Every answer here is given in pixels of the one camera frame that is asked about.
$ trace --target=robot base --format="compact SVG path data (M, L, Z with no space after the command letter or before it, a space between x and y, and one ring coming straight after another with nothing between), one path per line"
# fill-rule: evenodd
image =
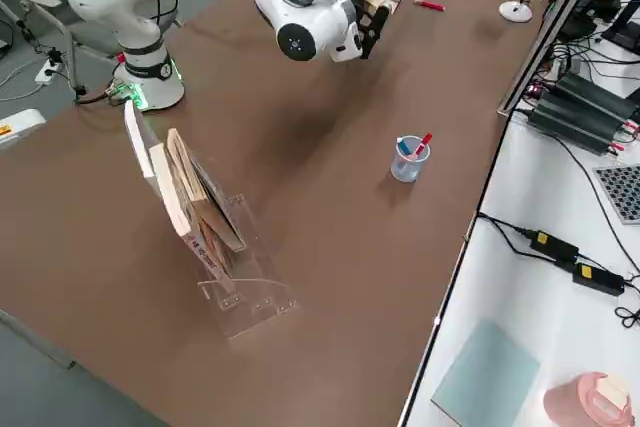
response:
M166 109L176 105L184 97L184 85L175 65L171 77L166 80L143 79L127 72L120 64L113 73L114 82L122 81L137 94L134 102L138 110Z

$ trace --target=blue marker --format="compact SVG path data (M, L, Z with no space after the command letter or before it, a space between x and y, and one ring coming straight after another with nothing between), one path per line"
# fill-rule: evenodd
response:
M398 137L396 142L398 143L398 148L400 149L400 152L402 152L404 155L411 155L411 150L409 150L409 147L407 146L407 144L404 142L402 138Z

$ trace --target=brown table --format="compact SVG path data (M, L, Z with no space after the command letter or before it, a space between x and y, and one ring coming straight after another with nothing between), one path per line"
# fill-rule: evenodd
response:
M0 308L175 426L394 425L539 26L433 1L402 5L368 61L286 59L251 0L170 40L187 96L149 118L246 196L297 312L223 338L104 105L0 156ZM427 130L422 177L396 182L395 137Z

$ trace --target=table surface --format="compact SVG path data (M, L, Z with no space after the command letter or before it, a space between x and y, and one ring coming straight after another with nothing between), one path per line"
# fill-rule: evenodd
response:
M638 59L606 40L590 45L611 58ZM594 60L600 58L598 53L588 55ZM640 77L638 65L597 64L597 69L605 76L592 67L594 83L617 95L626 96L640 84L634 79L607 77ZM590 78L586 65L581 73ZM529 108L524 102L520 104ZM584 174L556 141L526 127L525 122L521 114L515 114L510 122L480 210L518 226L553 233L629 278L633 267L611 235ZM640 227L619 221L591 169L640 163L640 144L626 145L617 160L570 148L589 171L616 232L638 263ZM506 231L516 248L527 251L528 241ZM540 362L514 427L555 425L542 406L545 391L592 370L624 379L633 410L639 412L640 361L636 353L640 329L624 329L613 313L619 306L635 311L638 302L637 294L630 289L619 298L610 297L574 284L560 269L515 256L490 223L478 220L452 286L408 427L456 425L431 402L431 397L483 319L496 322Z
M297 312L223 338L104 105L0 156L0 308L172 425L393 425L539 25L504 0L432 1L446 13L402 5L366 62L289 61L252 0L169 40L187 94L147 118L245 195ZM427 130L422 177L398 183L395 138Z

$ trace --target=lamp base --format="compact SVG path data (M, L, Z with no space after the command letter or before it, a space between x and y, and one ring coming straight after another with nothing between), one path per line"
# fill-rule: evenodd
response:
M500 15L511 22L529 22L533 17L533 12L528 5L516 0L511 0L500 4Z

